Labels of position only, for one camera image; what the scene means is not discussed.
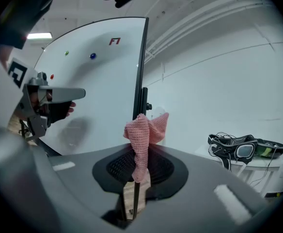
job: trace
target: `pink knit cloth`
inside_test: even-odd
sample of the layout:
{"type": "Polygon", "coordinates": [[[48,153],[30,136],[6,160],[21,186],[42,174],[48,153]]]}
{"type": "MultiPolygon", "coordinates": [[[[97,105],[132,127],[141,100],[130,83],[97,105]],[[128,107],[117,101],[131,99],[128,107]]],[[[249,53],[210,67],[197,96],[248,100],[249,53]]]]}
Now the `pink knit cloth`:
{"type": "Polygon", "coordinates": [[[136,168],[132,174],[135,182],[140,183],[146,174],[148,167],[149,143],[155,144],[165,137],[168,113],[149,120],[144,114],[126,124],[124,137],[131,141],[135,151],[136,168]]]}

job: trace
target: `blue magnet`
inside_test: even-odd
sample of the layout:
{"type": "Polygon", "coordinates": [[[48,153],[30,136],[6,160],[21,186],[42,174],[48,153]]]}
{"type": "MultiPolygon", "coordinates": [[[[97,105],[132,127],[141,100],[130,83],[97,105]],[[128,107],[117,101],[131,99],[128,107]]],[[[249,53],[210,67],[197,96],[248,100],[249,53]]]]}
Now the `blue magnet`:
{"type": "Polygon", "coordinates": [[[92,53],[92,54],[90,55],[90,59],[93,60],[93,59],[95,59],[95,58],[96,58],[96,53],[92,53]]]}

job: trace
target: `mesh grille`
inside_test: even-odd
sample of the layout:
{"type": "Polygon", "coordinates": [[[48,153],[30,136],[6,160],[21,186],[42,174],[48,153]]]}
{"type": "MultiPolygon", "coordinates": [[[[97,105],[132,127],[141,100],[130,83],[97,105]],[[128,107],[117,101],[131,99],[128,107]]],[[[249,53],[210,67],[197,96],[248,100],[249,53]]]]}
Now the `mesh grille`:
{"type": "Polygon", "coordinates": [[[130,179],[134,169],[134,151],[118,157],[107,165],[107,172],[122,184],[126,184],[130,179]]]}
{"type": "Polygon", "coordinates": [[[160,184],[172,175],[174,172],[174,165],[160,154],[154,151],[149,151],[148,170],[150,173],[151,185],[160,184]]]}

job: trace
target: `ceiling light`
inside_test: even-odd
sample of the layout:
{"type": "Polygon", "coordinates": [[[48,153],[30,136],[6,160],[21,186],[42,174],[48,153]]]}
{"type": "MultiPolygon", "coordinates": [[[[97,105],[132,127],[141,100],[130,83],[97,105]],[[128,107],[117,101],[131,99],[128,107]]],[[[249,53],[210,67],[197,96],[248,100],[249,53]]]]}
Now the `ceiling light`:
{"type": "Polygon", "coordinates": [[[28,39],[52,39],[51,33],[31,33],[27,36],[28,39]]]}

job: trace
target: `white wall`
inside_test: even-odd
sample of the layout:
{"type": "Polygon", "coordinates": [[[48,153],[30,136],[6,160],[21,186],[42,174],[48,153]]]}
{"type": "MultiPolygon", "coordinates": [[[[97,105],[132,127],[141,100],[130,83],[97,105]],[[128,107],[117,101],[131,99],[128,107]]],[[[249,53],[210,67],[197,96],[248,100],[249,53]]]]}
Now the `white wall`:
{"type": "MultiPolygon", "coordinates": [[[[212,22],[148,62],[143,86],[170,113],[165,146],[194,153],[218,132],[283,143],[283,19],[256,8],[212,22]]],[[[283,167],[273,182],[283,189],[283,167]]]]}

